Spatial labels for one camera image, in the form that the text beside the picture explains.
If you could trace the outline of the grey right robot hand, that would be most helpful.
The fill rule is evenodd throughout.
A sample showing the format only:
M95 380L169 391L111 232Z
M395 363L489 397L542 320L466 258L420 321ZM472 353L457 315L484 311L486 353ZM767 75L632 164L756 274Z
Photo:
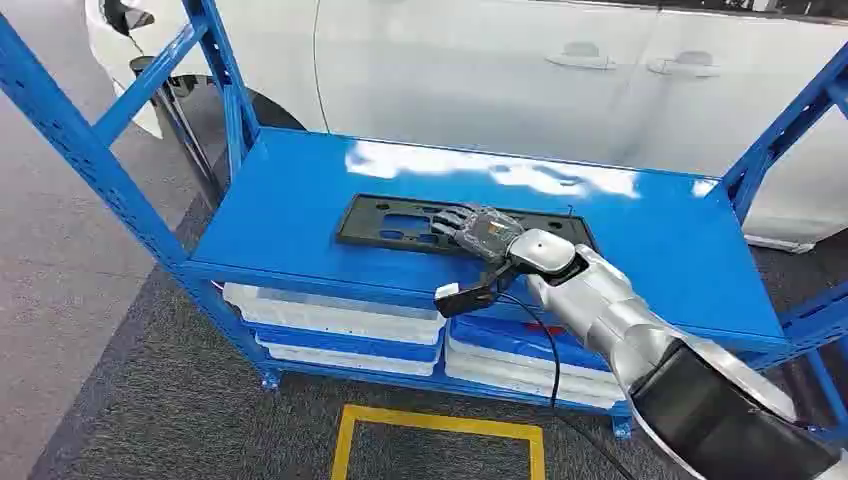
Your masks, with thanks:
M432 217L431 230L489 263L501 263L525 232L514 218L493 207L449 206Z

